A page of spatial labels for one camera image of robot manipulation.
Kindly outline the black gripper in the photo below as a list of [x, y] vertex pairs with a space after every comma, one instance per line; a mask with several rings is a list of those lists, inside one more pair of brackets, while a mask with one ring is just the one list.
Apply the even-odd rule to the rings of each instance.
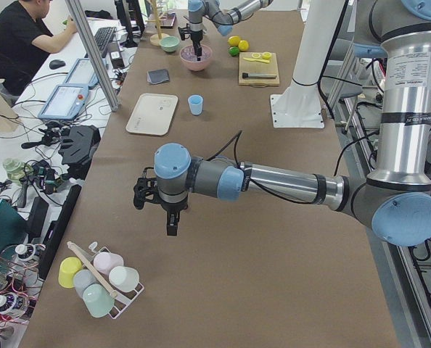
[[202, 22], [198, 22], [198, 23], [190, 22], [189, 32], [190, 32], [190, 38], [192, 40], [192, 45], [194, 49], [194, 55], [196, 56], [197, 61], [200, 61], [202, 57], [202, 47], [200, 42], [203, 39]]
[[188, 200], [184, 199], [177, 203], [170, 203], [162, 201], [161, 207], [166, 211], [167, 222], [166, 232], [168, 236], [178, 235], [178, 223], [180, 220], [180, 214], [182, 210], [186, 210], [188, 207]]

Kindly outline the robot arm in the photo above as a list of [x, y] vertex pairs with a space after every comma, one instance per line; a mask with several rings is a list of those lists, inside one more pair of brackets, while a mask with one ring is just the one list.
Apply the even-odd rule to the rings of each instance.
[[189, 193], [234, 201], [253, 186], [297, 204], [325, 204], [382, 240], [411, 247], [431, 238], [431, 1], [360, 1], [356, 47], [387, 54], [376, 168], [365, 179], [327, 178], [227, 159], [192, 157], [180, 144], [155, 153], [154, 189], [175, 235]]
[[203, 18], [209, 19], [222, 36], [227, 36], [232, 27], [247, 18], [259, 9], [268, 7], [272, 1], [269, 0], [252, 0], [245, 1], [242, 4], [228, 11], [220, 8], [220, 1], [201, 1], [189, 0], [188, 5], [188, 23], [184, 28], [179, 28], [181, 39], [185, 40], [186, 35], [192, 40], [194, 54], [197, 60], [202, 56], [201, 41], [203, 39]]

